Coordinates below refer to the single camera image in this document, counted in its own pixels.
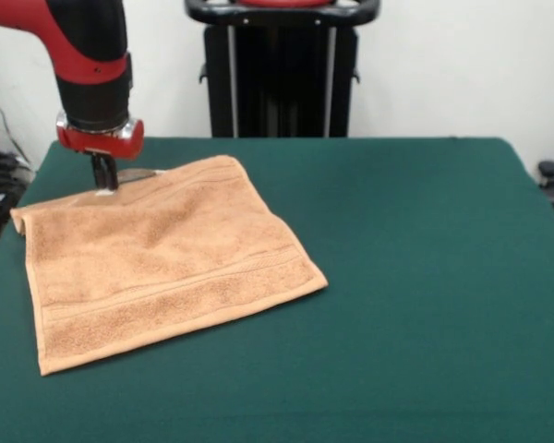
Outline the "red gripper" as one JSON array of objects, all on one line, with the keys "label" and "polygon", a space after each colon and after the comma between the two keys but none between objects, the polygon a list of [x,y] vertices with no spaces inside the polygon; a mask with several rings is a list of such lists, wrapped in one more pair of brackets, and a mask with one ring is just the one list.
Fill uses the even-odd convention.
[{"label": "red gripper", "polygon": [[69,124],[66,113],[60,111],[56,118],[56,132],[65,148],[91,154],[91,168],[98,189],[116,191],[118,177],[115,159],[133,161],[139,156],[144,145],[145,128],[142,120],[130,117],[123,126],[113,131],[80,131]]}]

